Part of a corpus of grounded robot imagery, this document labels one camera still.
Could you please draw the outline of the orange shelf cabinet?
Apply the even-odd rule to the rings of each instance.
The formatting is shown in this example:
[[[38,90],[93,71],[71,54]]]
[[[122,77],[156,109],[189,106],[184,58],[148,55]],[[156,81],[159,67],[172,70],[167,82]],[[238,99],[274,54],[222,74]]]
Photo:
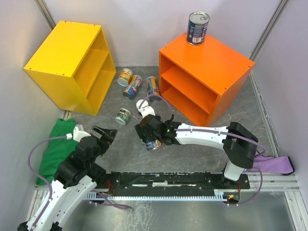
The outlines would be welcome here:
[[[197,126],[211,126],[232,104],[254,62],[210,35],[182,34],[159,50],[160,94]]]

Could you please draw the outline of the blue can pull tab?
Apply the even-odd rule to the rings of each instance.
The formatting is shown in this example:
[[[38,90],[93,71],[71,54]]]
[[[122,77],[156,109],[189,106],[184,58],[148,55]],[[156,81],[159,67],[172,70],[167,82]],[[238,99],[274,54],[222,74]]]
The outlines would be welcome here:
[[[201,45],[204,43],[209,15],[205,12],[193,12],[189,15],[187,28],[187,42],[191,45]]]

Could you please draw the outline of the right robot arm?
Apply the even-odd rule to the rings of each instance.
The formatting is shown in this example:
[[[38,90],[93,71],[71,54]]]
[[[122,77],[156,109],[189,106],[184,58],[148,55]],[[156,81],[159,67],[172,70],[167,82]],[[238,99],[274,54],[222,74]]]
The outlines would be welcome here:
[[[139,138],[165,145],[195,144],[223,150],[229,161],[221,175],[221,184],[232,188],[244,170],[252,169],[258,139],[237,122],[219,128],[197,127],[181,122],[161,121],[159,115],[147,115],[135,125]]]

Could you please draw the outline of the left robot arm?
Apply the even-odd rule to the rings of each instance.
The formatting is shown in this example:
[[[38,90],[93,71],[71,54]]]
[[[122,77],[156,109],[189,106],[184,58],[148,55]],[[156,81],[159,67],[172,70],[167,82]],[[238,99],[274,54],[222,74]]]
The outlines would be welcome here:
[[[93,126],[100,137],[76,125],[72,133],[61,139],[75,140],[75,150],[62,161],[48,182],[49,193],[35,215],[18,226],[19,231],[60,231],[85,196],[95,187],[106,184],[106,170],[95,163],[114,141],[117,130]]]

